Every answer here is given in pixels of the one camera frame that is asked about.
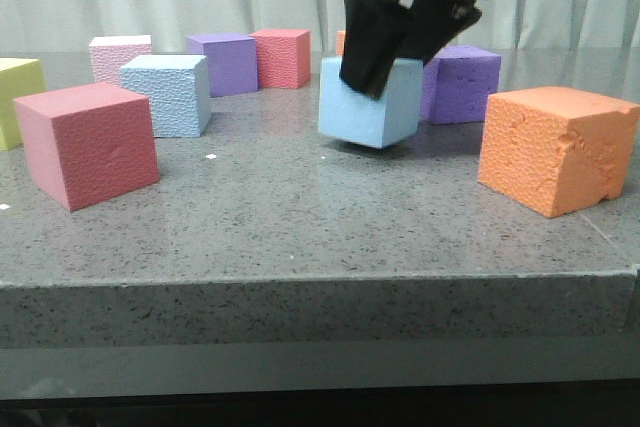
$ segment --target red foam cube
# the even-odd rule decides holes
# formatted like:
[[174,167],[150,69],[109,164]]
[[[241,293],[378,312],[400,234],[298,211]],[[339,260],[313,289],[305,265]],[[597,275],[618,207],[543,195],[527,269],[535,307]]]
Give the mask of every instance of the red foam cube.
[[260,88],[298,89],[311,78],[311,32],[262,29],[256,39]]
[[160,179],[148,97],[96,83],[14,105],[31,178],[70,211]]

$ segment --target foam cube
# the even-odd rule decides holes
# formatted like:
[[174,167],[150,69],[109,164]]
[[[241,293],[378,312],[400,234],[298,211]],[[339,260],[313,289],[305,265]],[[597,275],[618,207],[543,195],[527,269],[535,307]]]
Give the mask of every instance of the foam cube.
[[487,96],[498,90],[501,62],[500,55],[471,45],[442,49],[425,66],[422,117],[433,124],[483,121]]
[[478,180],[556,217],[622,192],[640,106],[568,87],[489,96]]
[[13,149],[22,143],[13,99],[44,90],[39,60],[0,58],[0,150]]
[[155,137],[199,137],[211,119],[204,55],[141,55],[120,77],[125,89],[149,97]]
[[260,88],[298,89],[311,78],[311,33],[304,29],[263,29],[256,39]]
[[94,37],[89,53],[95,81],[120,85],[120,67],[139,55],[151,54],[151,36]]
[[159,180],[147,97],[96,83],[14,104],[31,178],[67,209]]
[[187,37],[187,52],[207,57],[212,97],[258,90],[258,58],[253,37],[240,34],[191,35]]
[[382,149],[413,135],[420,120],[422,61],[396,59],[379,100],[351,89],[339,77],[341,57],[322,60],[318,131]]
[[347,36],[347,32],[345,30],[339,30],[336,33],[336,55],[338,57],[342,57],[344,54],[344,41]]

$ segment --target pink foam cube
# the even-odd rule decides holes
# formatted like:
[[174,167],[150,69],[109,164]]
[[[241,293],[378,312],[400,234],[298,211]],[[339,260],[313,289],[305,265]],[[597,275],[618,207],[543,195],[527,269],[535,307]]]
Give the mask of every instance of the pink foam cube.
[[97,83],[14,100],[34,183],[73,211],[160,178],[148,97]]
[[256,39],[261,88],[298,89],[311,78],[311,32],[262,29]]
[[139,55],[151,54],[150,35],[94,37],[89,44],[96,82],[120,85],[120,67]]

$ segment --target speckled countertop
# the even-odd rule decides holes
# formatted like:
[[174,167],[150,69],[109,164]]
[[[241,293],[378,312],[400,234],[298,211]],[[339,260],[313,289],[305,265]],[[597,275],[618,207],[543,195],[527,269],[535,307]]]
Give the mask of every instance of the speckled countertop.
[[[640,102],[637,50],[500,53],[501,90]],[[25,57],[91,81],[84,53]],[[212,99],[203,137],[156,139],[158,184],[74,213],[0,152],[0,348],[640,327],[640,151],[620,199],[548,220],[476,182],[482,124],[379,152],[320,136],[317,100],[317,75]]]

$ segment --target light blue foam cube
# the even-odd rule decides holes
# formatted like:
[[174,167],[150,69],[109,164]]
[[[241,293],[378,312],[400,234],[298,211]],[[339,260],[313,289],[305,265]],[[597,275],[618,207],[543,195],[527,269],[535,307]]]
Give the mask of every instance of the light blue foam cube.
[[355,144],[382,149],[412,136],[420,121],[422,61],[396,59],[379,100],[339,77],[342,57],[322,60],[318,131]]
[[154,137],[199,137],[211,119],[204,55],[140,55],[120,68],[120,83],[149,97]]

